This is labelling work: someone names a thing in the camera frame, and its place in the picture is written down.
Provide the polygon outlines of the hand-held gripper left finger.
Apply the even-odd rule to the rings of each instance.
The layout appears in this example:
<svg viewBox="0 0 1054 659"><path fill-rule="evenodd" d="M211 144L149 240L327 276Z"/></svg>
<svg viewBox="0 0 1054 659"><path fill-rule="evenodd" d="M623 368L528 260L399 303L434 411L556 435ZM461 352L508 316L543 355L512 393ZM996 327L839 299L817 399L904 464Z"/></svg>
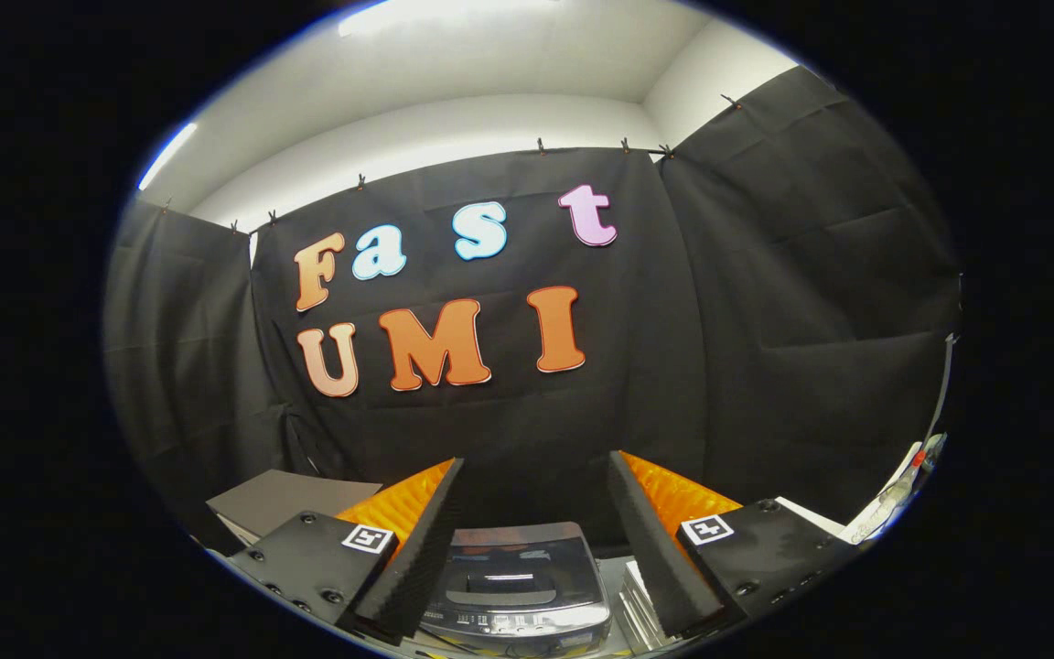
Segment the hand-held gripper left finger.
<svg viewBox="0 0 1054 659"><path fill-rule="evenodd" d="M465 464L444 460L343 513L294 513L227 567L352 642L398 646L414 637L444 570Z"/></svg>

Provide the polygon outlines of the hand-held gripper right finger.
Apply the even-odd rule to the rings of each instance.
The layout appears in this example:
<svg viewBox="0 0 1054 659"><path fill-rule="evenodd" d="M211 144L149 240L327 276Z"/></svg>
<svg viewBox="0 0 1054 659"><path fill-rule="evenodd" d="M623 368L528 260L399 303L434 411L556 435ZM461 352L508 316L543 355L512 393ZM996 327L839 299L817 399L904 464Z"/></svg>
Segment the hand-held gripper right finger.
<svg viewBox="0 0 1054 659"><path fill-rule="evenodd" d="M695 639L749 625L860 556L777 498L740 504L622 450L608 464L620 525L666 635Z"/></svg>

